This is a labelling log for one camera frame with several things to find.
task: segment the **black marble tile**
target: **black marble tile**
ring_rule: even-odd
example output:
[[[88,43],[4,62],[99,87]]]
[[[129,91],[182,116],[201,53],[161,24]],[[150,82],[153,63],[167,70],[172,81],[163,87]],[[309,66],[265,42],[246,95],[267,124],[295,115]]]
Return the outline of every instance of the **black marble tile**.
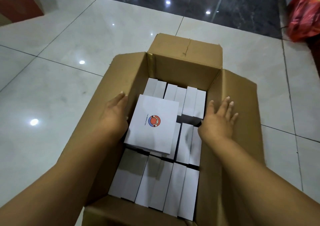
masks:
[[[281,39],[277,0],[191,0],[186,17]]]

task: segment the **person's right arm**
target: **person's right arm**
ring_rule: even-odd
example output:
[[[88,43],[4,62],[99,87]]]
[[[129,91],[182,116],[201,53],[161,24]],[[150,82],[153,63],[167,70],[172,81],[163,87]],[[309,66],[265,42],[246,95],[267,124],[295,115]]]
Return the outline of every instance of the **person's right arm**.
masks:
[[[217,113],[210,101],[198,132],[219,158],[254,221],[258,225],[320,225],[320,204],[231,139],[238,114],[231,116],[233,102],[229,100],[222,102]]]

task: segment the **plastic bag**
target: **plastic bag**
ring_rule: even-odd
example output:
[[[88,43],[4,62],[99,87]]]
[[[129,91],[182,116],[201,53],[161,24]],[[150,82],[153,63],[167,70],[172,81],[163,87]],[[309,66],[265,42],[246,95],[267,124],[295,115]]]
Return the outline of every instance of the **plastic bag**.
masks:
[[[320,33],[320,0],[299,0],[290,16],[288,36],[293,42]]]

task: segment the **person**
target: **person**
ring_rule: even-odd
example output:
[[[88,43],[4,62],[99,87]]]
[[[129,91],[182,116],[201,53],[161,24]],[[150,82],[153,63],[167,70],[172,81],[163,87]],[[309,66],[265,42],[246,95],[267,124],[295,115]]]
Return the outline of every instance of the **person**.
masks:
[[[0,208],[0,225],[74,225],[102,161],[128,128],[127,100],[121,92],[107,102],[97,126],[78,146],[62,153],[50,170]],[[238,114],[232,115],[230,98],[216,113],[213,103],[207,105],[198,133],[220,160],[255,223],[319,225],[320,204],[232,140]]]

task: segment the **circular logo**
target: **circular logo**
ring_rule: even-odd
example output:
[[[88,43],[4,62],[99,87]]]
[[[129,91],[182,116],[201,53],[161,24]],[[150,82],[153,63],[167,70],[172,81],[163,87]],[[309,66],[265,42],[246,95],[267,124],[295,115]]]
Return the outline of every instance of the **circular logo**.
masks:
[[[151,127],[158,127],[160,125],[160,118],[157,115],[149,117],[148,123]]]

